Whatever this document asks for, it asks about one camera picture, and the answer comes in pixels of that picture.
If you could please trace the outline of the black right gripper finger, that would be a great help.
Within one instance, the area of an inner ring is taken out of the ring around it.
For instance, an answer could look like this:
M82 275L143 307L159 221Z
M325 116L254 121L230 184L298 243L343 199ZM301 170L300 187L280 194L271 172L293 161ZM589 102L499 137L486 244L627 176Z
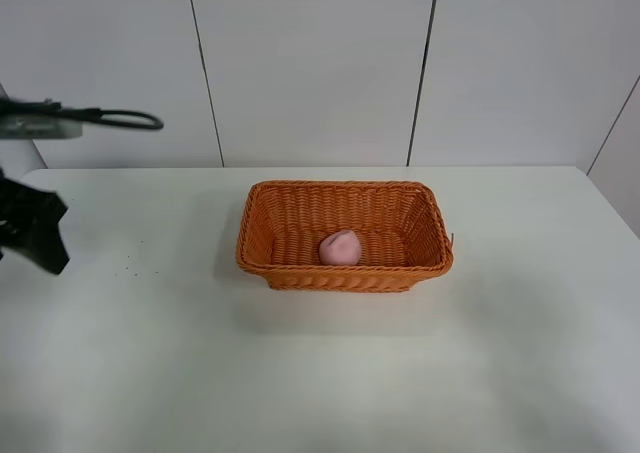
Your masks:
M57 226L67 210L55 192L37 190L1 172L2 233L24 233L40 223Z

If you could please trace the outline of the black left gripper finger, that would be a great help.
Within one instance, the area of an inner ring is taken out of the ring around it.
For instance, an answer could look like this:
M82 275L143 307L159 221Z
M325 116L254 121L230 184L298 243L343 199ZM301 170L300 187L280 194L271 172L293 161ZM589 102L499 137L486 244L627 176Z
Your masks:
M69 255L57 225L33 224L29 227L1 225L1 247L28 259L47 273L59 275L69 262Z

